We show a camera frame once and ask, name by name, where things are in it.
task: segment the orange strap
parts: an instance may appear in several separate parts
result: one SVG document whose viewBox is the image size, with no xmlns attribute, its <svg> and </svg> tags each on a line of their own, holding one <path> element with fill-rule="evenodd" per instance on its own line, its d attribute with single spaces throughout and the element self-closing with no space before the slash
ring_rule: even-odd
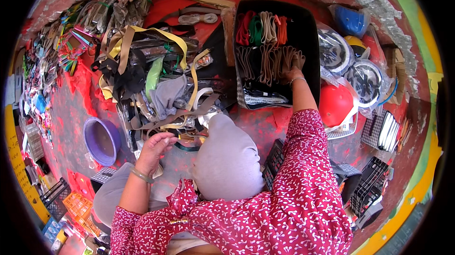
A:
<svg viewBox="0 0 455 255">
<path fill-rule="evenodd" d="M 275 48 L 278 48 L 280 45 L 284 45 L 287 42 L 287 22 L 286 16 L 278 16 L 278 19 L 275 19 L 277 24 L 277 42 Z"/>
</svg>

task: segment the purple plastic bowl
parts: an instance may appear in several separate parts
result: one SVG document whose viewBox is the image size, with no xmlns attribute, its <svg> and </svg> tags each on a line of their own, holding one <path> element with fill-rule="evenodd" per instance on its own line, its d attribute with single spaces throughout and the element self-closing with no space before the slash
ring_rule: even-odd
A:
<svg viewBox="0 0 455 255">
<path fill-rule="evenodd" d="M 84 123 L 84 142 L 95 161 L 111 166 L 117 159 L 122 139 L 115 125 L 108 120 L 90 117 Z"/>
</svg>

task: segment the woman's right hand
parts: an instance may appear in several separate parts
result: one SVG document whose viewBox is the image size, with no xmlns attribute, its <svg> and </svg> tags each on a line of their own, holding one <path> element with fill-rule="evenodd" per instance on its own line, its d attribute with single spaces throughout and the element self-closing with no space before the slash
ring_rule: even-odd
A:
<svg viewBox="0 0 455 255">
<path fill-rule="evenodd" d="M 173 133 L 158 133 L 145 141 L 141 155 L 136 161 L 136 169 L 150 177 L 155 173 L 160 156 L 172 149 L 178 138 Z"/>
<path fill-rule="evenodd" d="M 291 82 L 293 79 L 297 77 L 304 77 L 304 74 L 302 74 L 302 71 L 299 70 L 296 66 L 293 66 L 292 69 L 288 72 L 285 72 L 284 75 L 286 76 L 286 80 L 288 82 Z"/>
</svg>

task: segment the rope coil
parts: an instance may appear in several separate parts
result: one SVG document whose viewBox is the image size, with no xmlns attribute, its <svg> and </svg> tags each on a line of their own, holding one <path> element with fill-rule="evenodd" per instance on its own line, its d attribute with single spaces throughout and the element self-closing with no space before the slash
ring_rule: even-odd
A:
<svg viewBox="0 0 455 255">
<path fill-rule="evenodd" d="M 182 15 L 178 18 L 178 22 L 181 25 L 195 25 L 200 21 L 205 23 L 215 23 L 218 21 L 218 16 L 214 13 L 207 13 Z"/>
</svg>

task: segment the silver bracelet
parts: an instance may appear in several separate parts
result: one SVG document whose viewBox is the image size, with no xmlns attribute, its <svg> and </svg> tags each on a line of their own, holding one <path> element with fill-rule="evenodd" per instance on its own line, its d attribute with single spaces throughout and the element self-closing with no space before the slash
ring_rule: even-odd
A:
<svg viewBox="0 0 455 255">
<path fill-rule="evenodd" d="M 301 76 L 299 76 L 299 77 L 294 77 L 294 78 L 291 80 L 291 82 L 289 83 L 289 86 L 292 86 L 292 82 L 293 82 L 294 80 L 304 80 L 304 81 L 307 81 L 304 77 L 301 77 Z"/>
<path fill-rule="evenodd" d="M 152 183 L 155 182 L 155 180 L 153 180 L 151 177 L 148 177 L 148 175 L 145 175 L 145 174 L 141 173 L 139 170 L 137 170 L 137 169 L 136 169 L 135 167 L 133 167 L 133 166 L 130 167 L 130 171 L 131 171 L 134 175 L 136 175 L 137 177 L 141 178 L 142 180 L 144 180 L 144 181 L 147 182 L 147 183 L 152 184 Z"/>
</svg>

